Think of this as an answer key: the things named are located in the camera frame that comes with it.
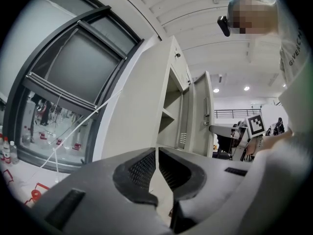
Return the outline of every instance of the window frame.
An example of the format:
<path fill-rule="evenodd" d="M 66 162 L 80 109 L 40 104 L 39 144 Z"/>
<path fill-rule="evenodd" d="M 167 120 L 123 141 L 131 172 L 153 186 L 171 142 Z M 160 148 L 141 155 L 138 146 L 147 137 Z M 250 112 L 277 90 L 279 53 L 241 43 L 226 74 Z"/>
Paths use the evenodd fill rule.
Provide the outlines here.
<path fill-rule="evenodd" d="M 108 100 L 118 82 L 118 79 L 120 78 L 121 74 L 123 73 L 125 67 L 127 66 L 128 62 L 131 60 L 131 57 L 136 53 L 140 45 L 143 43 L 143 39 L 140 39 L 118 16 L 116 16 L 113 12 L 110 11 L 110 6 L 105 6 L 101 4 L 97 0 L 83 0 L 84 2 L 88 2 L 89 5 L 95 7 L 94 10 L 88 11 L 82 15 L 79 15 L 75 17 L 74 19 L 68 21 L 67 23 L 60 26 L 58 29 L 56 29 L 54 32 L 52 32 L 48 37 L 46 37 L 37 47 L 36 49 L 31 53 L 31 55 L 28 57 L 28 59 L 23 64 L 21 70 L 19 71 L 12 89 L 10 91 L 8 101 L 6 104 L 6 111 L 4 116 L 4 123 L 3 123 L 3 133 L 10 139 L 14 140 L 15 143 L 18 146 L 18 156 L 22 161 L 25 161 L 27 163 L 30 163 L 32 165 L 41 166 L 45 161 L 46 158 L 44 156 L 41 156 L 40 154 L 31 151 L 30 149 L 27 149 L 20 145 L 20 136 L 21 136 L 21 126 L 22 126 L 22 118 L 23 113 L 25 110 L 25 106 L 27 103 L 27 97 L 29 92 L 32 90 L 34 93 L 38 92 L 38 84 L 32 83 L 28 79 L 28 75 L 30 73 L 30 70 L 34 67 L 34 64 L 40 59 L 44 51 L 48 50 L 48 47 L 53 44 L 59 37 L 61 37 L 63 34 L 68 32 L 73 27 L 79 26 L 82 27 L 86 32 L 90 33 L 94 38 L 97 38 L 99 41 L 101 41 L 103 44 L 105 44 L 107 47 L 109 47 L 111 50 L 113 50 L 115 53 L 117 53 L 121 57 L 121 61 L 118 63 L 118 65 L 113 69 L 111 74 L 109 75 L 107 81 L 104 83 L 101 91 L 99 92 L 99 95 L 97 97 L 97 100 L 95 101 L 95 107 L 99 107 L 102 103 L 104 103 L 106 100 Z M 121 50 L 112 44 L 112 42 L 108 41 L 108 39 L 99 31 L 97 31 L 95 28 L 93 28 L 90 24 L 90 22 L 93 22 L 95 20 L 98 20 L 103 17 L 109 17 L 110 19 L 114 19 L 116 25 L 123 31 L 126 30 L 126 33 L 134 40 L 135 46 L 130 50 L 130 52 L 126 55 Z M 41 88 L 42 92 L 39 95 L 44 95 L 43 98 L 46 99 L 45 93 L 50 95 L 50 99 L 52 99 L 52 102 L 56 102 L 59 98 L 58 94 L 53 94 L 51 92 L 47 92 L 44 87 Z M 63 107 L 72 110 L 76 113 L 81 113 L 83 115 L 89 115 L 88 112 L 91 113 L 91 111 L 80 111 L 77 112 L 77 109 L 82 109 L 82 107 L 77 106 L 76 108 L 71 108 L 64 106 Z M 92 124 L 92 127 L 89 132 L 88 137 L 88 143 L 86 145 L 85 150 L 85 159 L 82 161 L 82 164 L 77 164 L 74 162 L 69 161 L 59 161 L 58 160 L 58 168 L 60 172 L 64 173 L 71 173 L 77 169 L 79 169 L 83 164 L 88 164 L 92 162 L 93 158 L 93 150 L 99 130 L 99 126 L 101 123 L 102 116 L 105 112 L 105 107 L 103 107 L 98 115 L 94 115 L 93 119 L 95 121 Z M 48 163 L 44 166 L 44 168 L 49 170 L 56 171 L 56 165 L 55 165 L 54 158 L 51 158 Z"/>

